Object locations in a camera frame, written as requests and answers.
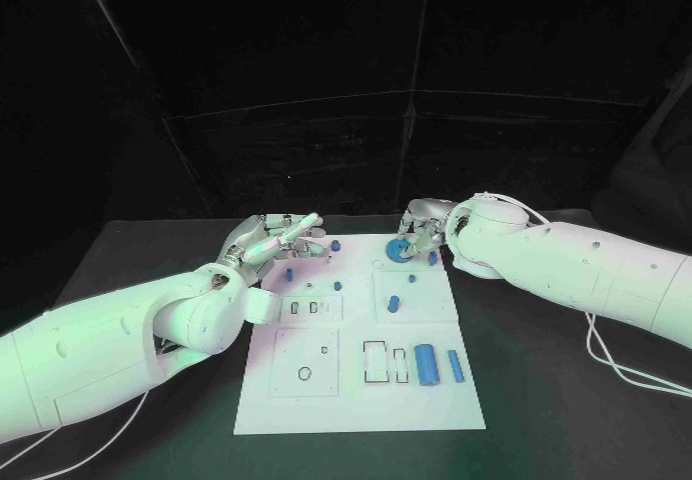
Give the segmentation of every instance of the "blue cylinder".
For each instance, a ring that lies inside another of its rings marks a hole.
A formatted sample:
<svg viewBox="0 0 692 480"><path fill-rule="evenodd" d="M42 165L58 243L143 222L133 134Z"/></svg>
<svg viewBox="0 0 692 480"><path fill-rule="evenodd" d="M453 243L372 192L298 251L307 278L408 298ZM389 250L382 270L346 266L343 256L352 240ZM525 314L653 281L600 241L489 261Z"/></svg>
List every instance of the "blue cylinder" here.
<svg viewBox="0 0 692 480"><path fill-rule="evenodd" d="M418 381L424 387L431 387L440 383L435 349L433 348L433 345L424 343L414 348L414 352L415 366L418 367Z"/></svg>
<svg viewBox="0 0 692 480"><path fill-rule="evenodd" d="M396 310L399 309L399 297L396 295L392 295L389 297L389 307L386 307L386 309L392 313L396 313Z"/></svg>
<svg viewBox="0 0 692 480"><path fill-rule="evenodd" d="M456 350L447 350L447 356L450 357L451 371L454 372L454 381L461 383L464 381L464 374L461 373L461 365L458 364L458 357Z"/></svg>

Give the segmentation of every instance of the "white board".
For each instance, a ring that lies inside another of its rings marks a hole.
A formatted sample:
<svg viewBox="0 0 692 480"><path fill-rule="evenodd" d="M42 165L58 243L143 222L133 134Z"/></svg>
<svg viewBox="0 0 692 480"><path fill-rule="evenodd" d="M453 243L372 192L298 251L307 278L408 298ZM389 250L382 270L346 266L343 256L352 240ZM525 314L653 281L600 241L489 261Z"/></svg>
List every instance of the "white board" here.
<svg viewBox="0 0 692 480"><path fill-rule="evenodd" d="M254 326L236 435L486 428L447 273L427 255L394 263L385 255L394 236L327 235L314 241L329 247L339 240L330 261L277 262L262 288L283 296L280 321ZM401 299L395 313L386 308L392 295ZM365 342L383 342L388 375L373 378L389 381L365 381ZM434 346L440 373L431 387L420 385L415 365L414 347L424 343ZM447 350L457 351L461 383ZM408 383L396 381L402 362Z"/></svg>

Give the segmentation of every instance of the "circular hole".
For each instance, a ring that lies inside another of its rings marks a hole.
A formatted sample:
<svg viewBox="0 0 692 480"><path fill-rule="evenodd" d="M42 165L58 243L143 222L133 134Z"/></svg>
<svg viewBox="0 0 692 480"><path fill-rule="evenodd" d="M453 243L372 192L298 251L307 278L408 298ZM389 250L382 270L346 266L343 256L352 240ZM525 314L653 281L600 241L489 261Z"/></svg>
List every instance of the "circular hole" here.
<svg viewBox="0 0 692 480"><path fill-rule="evenodd" d="M298 370L298 378L303 381L306 381L310 378L311 374L313 374L313 372L310 371L310 368L301 367L301 369Z"/></svg>

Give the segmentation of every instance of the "dark table surface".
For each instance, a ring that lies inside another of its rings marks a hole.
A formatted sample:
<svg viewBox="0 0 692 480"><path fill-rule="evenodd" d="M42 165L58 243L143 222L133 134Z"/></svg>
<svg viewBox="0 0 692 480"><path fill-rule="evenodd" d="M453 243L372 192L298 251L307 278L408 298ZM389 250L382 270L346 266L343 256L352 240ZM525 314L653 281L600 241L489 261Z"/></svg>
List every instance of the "dark table surface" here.
<svg viewBox="0 0 692 480"><path fill-rule="evenodd" d="M399 217L324 220L330 234L391 233ZM108 223L58 304L212 262L238 223ZM591 360L584 315L506 282L454 270L448 250L443 258L486 430L234 436L245 324L226 352L150 392L118 440L59 478L688 479L692 400L629 385ZM616 361L692 385L688 349L618 322L601 319L598 325ZM59 430L0 478L29 479L81 461L137 401ZM1 445L0 463L36 438Z"/></svg>

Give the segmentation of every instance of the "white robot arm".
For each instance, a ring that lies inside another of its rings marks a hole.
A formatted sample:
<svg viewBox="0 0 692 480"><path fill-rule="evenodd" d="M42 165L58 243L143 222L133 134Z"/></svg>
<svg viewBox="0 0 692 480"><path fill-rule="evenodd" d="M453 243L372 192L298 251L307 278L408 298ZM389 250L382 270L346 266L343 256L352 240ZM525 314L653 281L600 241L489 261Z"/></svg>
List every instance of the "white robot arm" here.
<svg viewBox="0 0 692 480"><path fill-rule="evenodd" d="M244 320L270 323L277 295L251 288L274 259L320 257L316 213L261 215L215 263L46 312L0 338L0 443L99 415L223 352ZM167 340L154 345L154 335ZM166 353L169 346L179 348Z"/></svg>
<svg viewBox="0 0 692 480"><path fill-rule="evenodd" d="M392 260L405 262L447 244L454 267L471 275L503 278L546 300L692 348L689 256L541 216L546 223L533 225L526 209L493 194L463 203L412 200ZM412 243L405 240L411 226Z"/></svg>

